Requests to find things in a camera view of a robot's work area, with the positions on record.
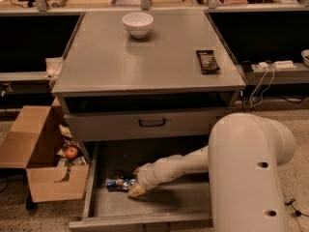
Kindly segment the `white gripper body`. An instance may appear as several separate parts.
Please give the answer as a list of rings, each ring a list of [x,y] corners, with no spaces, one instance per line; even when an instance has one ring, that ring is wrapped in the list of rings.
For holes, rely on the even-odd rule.
[[[146,190],[154,189],[160,184],[160,181],[155,176],[153,163],[142,165],[141,171],[135,177],[138,184]]]

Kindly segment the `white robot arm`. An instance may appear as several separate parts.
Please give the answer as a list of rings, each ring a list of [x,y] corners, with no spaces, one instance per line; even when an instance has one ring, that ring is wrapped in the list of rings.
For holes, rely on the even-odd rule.
[[[206,147],[134,170],[136,183],[128,195],[207,172],[214,232],[288,232],[277,167],[294,153],[295,137],[282,123],[233,113],[214,125]]]

